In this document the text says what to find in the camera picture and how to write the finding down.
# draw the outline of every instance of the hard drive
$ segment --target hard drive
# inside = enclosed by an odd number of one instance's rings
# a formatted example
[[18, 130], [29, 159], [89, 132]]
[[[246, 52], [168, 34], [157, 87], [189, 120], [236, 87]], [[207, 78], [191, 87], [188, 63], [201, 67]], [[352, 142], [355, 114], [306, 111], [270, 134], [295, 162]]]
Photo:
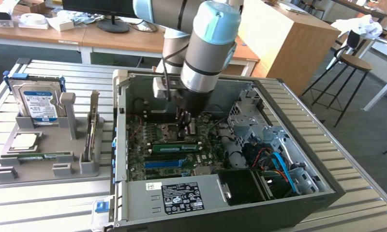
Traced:
[[65, 91], [64, 77], [9, 77], [8, 85], [21, 117], [30, 117], [37, 125], [55, 124], [59, 117], [67, 117], [60, 102], [60, 95]]

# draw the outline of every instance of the computer monitor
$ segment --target computer monitor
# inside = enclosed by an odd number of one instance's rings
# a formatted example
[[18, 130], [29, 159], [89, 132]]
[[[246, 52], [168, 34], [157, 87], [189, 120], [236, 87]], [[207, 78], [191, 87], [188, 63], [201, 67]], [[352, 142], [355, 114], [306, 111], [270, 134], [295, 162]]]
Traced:
[[129, 30], [129, 26], [124, 22], [115, 21], [115, 16], [137, 18], [132, 0], [63, 0], [63, 9], [111, 15], [111, 20], [104, 19], [97, 22], [97, 27], [111, 33], [124, 33]]

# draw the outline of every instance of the gray floor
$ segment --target gray floor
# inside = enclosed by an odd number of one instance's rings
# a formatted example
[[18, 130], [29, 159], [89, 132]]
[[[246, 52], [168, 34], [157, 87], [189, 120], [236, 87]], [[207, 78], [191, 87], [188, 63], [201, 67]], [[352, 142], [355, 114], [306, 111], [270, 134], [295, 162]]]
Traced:
[[[103, 55], [99, 56], [101, 64], [109, 63], [112, 57], [104, 57]], [[0, 82], [2, 78], [2, 71], [10, 70], [17, 58], [20, 57], [80, 63], [80, 54], [76, 51], [0, 45]], [[331, 58], [332, 53], [330, 52], [316, 71], [316, 74], [312, 77], [312, 81], [322, 74]], [[137, 64], [137, 57], [115, 56], [113, 62], [121, 66], [135, 67]], [[140, 67], [149, 68], [156, 64], [157, 59], [148, 58]], [[340, 71], [342, 67], [343, 66], [340, 65], [334, 68], [330, 74], [318, 83], [316, 88], [326, 87], [328, 81]], [[334, 84], [330, 89], [331, 92], [336, 92], [344, 78], [348, 76], [350, 70], [351, 68], [348, 68], [344, 75], [342, 75], [340, 80]], [[362, 73], [358, 71], [344, 89], [344, 92], [340, 94], [339, 99], [343, 103], [347, 102], [360, 77]], [[387, 149], [387, 99], [382, 99], [370, 112], [366, 113], [360, 110], [380, 88], [382, 84], [372, 78], [366, 79], [336, 128], [334, 128], [332, 125], [338, 119], [339, 112], [331, 109], [327, 110], [320, 105], [315, 105], [312, 111], [320, 119], [326, 119], [324, 125], [332, 135], [336, 137], [344, 148], [363, 166], [364, 170], [387, 192], [387, 155], [382, 155], [382, 152]], [[312, 102], [310, 94], [307, 94], [302, 99], [308, 105]], [[320, 102], [327, 103], [327, 100], [330, 101], [330, 96], [324, 96]]]

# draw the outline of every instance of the motherboard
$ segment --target motherboard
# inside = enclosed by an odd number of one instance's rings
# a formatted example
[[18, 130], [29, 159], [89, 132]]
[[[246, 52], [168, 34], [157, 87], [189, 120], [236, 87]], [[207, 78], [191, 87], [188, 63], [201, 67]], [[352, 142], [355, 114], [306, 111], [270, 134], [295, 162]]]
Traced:
[[172, 116], [128, 116], [131, 181], [207, 175], [227, 167], [217, 120], [203, 113], [180, 138]]

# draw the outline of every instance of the slotted metal surface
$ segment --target slotted metal surface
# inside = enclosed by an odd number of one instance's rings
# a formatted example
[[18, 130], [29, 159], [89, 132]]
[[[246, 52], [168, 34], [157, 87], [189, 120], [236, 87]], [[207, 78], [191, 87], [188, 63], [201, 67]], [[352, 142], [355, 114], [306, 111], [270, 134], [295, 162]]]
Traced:
[[[109, 194], [111, 138], [113, 127], [112, 72], [116, 67], [33, 60], [24, 73], [60, 75], [75, 92], [77, 116], [89, 109], [93, 89], [100, 92], [103, 131], [103, 165], [96, 178], [29, 183], [0, 187], [0, 231], [89, 231], [92, 203]], [[274, 79], [263, 86], [284, 110], [318, 157], [330, 169], [347, 194], [323, 211], [310, 215], [294, 228], [283, 231], [367, 231], [387, 232], [387, 196], [347, 151], [323, 128], [288, 88]], [[0, 152], [14, 126], [17, 107], [4, 91], [0, 99]], [[274, 124], [278, 121], [268, 115]]]

